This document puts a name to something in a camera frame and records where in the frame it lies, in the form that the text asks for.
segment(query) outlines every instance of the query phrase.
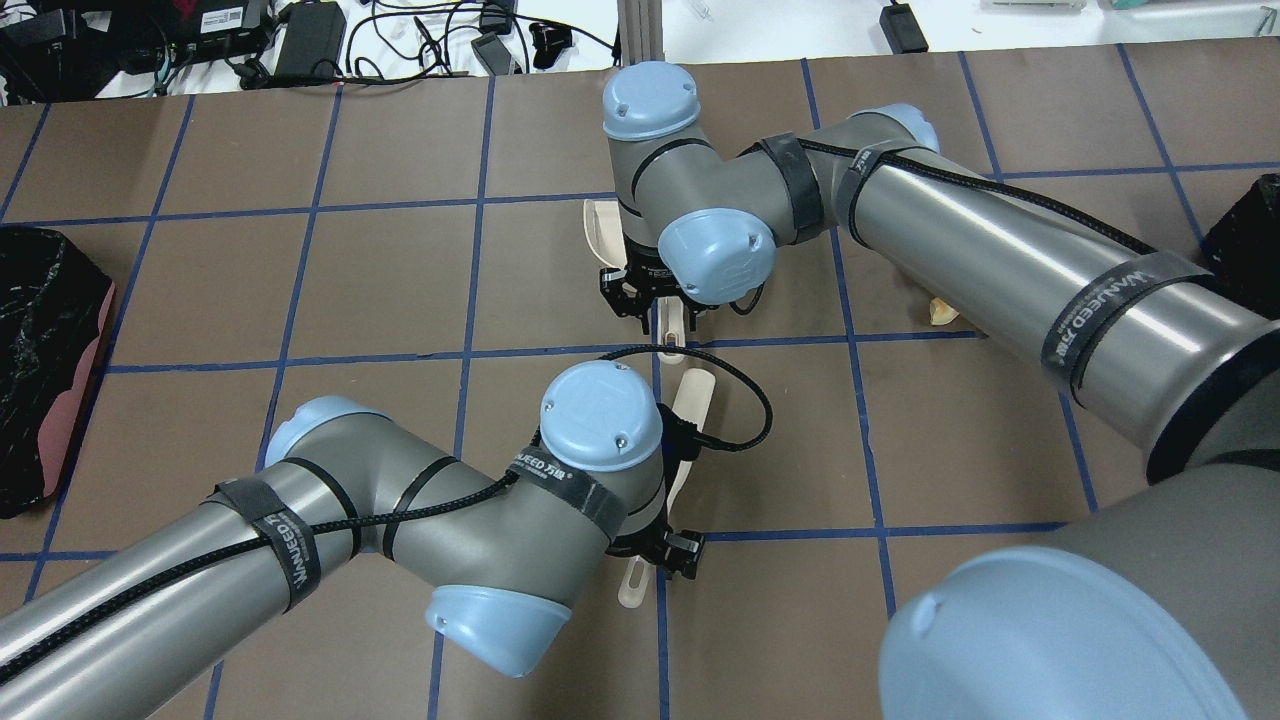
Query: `black power adapter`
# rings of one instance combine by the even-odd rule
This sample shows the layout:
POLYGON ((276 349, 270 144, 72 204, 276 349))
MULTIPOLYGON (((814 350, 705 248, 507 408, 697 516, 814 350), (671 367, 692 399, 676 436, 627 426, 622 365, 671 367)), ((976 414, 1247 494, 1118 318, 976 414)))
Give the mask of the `black power adapter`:
POLYGON ((324 85, 338 72, 338 49, 347 31, 347 17, 337 3, 293 3, 280 10, 284 44, 275 61, 278 76, 315 79, 294 85, 324 85))
POLYGON ((892 5, 881 10, 881 29, 888 40, 890 49, 895 55, 904 53, 927 53, 929 50, 924 33, 920 32, 920 23, 915 22, 915 13, 906 3, 892 5))

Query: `brand label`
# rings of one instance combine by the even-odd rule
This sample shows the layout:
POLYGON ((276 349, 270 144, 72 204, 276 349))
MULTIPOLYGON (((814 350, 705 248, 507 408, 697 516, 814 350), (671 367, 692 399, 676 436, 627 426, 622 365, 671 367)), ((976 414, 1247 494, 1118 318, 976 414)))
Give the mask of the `brand label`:
POLYGON ((1066 355, 1071 351, 1071 346, 1080 337, 1078 331, 1088 324, 1089 318, 1093 318, 1093 315, 1096 315, 1103 305, 1121 299, 1120 296, 1125 290, 1147 284, 1157 279, 1158 278, 1151 273, 1134 270, 1100 286, 1085 297, 1082 297, 1080 301, 1071 309, 1071 313, 1057 325, 1059 340, 1057 347, 1053 351, 1052 361, 1059 366, 1066 364, 1066 355))
POLYGON ((289 564, 293 566, 293 571, 289 574, 289 583, 293 584, 294 589, 302 589, 307 584, 307 560, 311 557, 307 553, 306 546, 300 541, 302 537, 301 529, 293 520, 279 512, 262 518, 262 521, 279 534, 280 541, 284 542, 284 548, 289 553, 289 564))
POLYGON ((218 32, 220 29, 239 29, 241 20, 244 19, 244 8, 227 8, 224 10, 210 10, 200 15, 200 35, 218 32))

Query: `velcro strap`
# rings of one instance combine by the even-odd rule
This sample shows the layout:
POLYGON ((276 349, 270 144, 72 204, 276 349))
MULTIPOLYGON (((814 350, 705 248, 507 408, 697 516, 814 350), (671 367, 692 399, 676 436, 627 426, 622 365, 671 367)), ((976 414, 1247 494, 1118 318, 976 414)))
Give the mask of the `velcro strap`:
POLYGON ((785 132, 765 137, 759 142, 764 154, 777 165, 782 183, 791 200, 791 224, 796 231, 796 242, 814 237, 822 229, 823 209, 822 191, 818 178, 809 164, 809 155, 800 146, 795 133, 785 132))
POLYGON ((1169 252, 1143 255, 1111 268, 1084 286, 1053 320, 1041 348, 1041 365, 1074 396, 1102 336, 1139 300, 1167 284, 1207 284, 1212 278, 1204 268, 1169 252))
POLYGON ((545 450, 529 446, 507 469, 564 501, 595 523, 611 541, 617 537, 627 518, 626 505, 613 491, 602 486, 586 470, 564 465, 545 450))
POLYGON ((840 181, 840 187, 836 188, 836 211, 838 213, 841 208, 847 208, 845 227, 849 229, 849 234, 854 236, 854 241, 868 250, 870 246, 863 241, 861 236, 858 234, 858 228, 854 224, 854 209, 858 208, 858 196, 863 192, 863 186, 867 184, 868 178, 879 167, 881 160, 886 154, 901 152, 904 150, 911 150, 919 147, 920 150, 929 150, 923 145, 918 145, 909 140, 886 140, 884 142, 877 142, 876 145, 868 145, 858 151, 854 156, 852 164, 845 172, 845 177, 840 181))
POLYGON ((289 585, 289 607, 302 602, 320 584, 320 555, 311 527, 289 510, 271 486, 257 478, 243 478, 214 486, 205 502, 225 505, 253 525, 257 534, 271 542, 275 559, 289 585))

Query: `power cord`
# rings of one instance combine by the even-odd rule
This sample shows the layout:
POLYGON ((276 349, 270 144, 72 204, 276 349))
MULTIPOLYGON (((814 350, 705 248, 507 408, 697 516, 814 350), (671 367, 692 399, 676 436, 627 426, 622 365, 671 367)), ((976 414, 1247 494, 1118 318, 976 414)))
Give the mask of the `power cord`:
POLYGON ((745 384, 746 388, 755 395, 756 400, 760 401, 760 407, 764 410, 764 425, 760 428, 760 432, 755 434, 755 437, 745 442, 730 442, 727 439, 705 434, 701 430, 694 430, 694 441, 698 442, 698 445, 709 450, 719 450, 723 452, 742 452, 744 450, 750 450, 760 445, 764 442, 764 438, 769 437, 769 432, 773 429, 773 405, 769 404, 769 397, 764 395, 764 389, 760 388, 760 386, 746 373, 709 352, 703 352, 701 350, 694 350, 691 347, 681 347, 678 345, 636 345, 632 347, 623 347, 622 350, 614 350, 613 352, 605 352, 604 355, 600 355, 600 360, 618 360, 630 355, 645 355, 654 352, 685 355, 687 357, 696 357, 698 360, 716 365, 745 384))

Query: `black device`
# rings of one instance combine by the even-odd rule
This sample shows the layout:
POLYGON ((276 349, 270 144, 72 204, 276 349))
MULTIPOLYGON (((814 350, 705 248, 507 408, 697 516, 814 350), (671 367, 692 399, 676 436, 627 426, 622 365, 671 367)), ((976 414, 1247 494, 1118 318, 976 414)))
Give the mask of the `black device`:
POLYGON ((512 23, 516 22, 513 17, 515 12, 516 0, 493 0, 492 3, 486 3, 484 10, 480 10, 480 32, 507 35, 511 32, 512 23))
POLYGON ((294 3, 280 10, 284 41, 275 61, 276 76, 316 76, 294 85, 323 85, 338 72, 338 50, 347 17, 337 3, 294 3))
POLYGON ((55 9, 0 28, 0 74, 10 104, 90 100, 115 76, 106 35, 55 9))
POLYGON ((573 31, 556 23, 529 23, 529 35, 534 36, 534 67, 549 70, 566 47, 573 46, 573 31))
POLYGON ((492 76, 518 76, 525 72, 520 63, 511 56, 507 46, 498 40, 498 36, 486 32, 471 41, 471 49, 476 53, 476 59, 492 76))
POLYGON ((920 23, 915 22, 915 13, 906 3, 893 3, 881 10, 881 29, 884 31, 884 37, 895 55, 929 50, 924 32, 920 31, 920 23))
POLYGON ((1204 234, 1204 259, 1228 297, 1280 318, 1280 174, 1260 177, 1204 234))
POLYGON ((108 37, 120 69, 150 73, 174 46, 177 65, 261 53, 275 33, 268 0, 151 0, 111 12, 108 37))

